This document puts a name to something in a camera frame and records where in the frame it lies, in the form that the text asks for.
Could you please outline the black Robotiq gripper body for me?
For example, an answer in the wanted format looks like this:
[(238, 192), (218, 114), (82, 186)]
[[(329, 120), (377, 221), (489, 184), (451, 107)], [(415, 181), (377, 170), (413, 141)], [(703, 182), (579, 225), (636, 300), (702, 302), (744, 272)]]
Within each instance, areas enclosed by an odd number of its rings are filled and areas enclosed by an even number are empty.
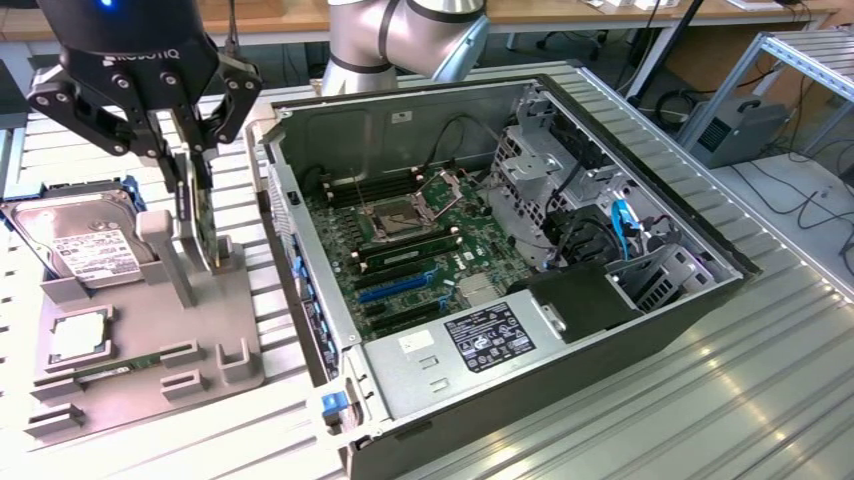
[(193, 58), (218, 57), (192, 1), (42, 1), (38, 4), (60, 43), (60, 63), (84, 98), (121, 118), (117, 75), (136, 86), (146, 111), (168, 111), (193, 150), (194, 114), (202, 92)]

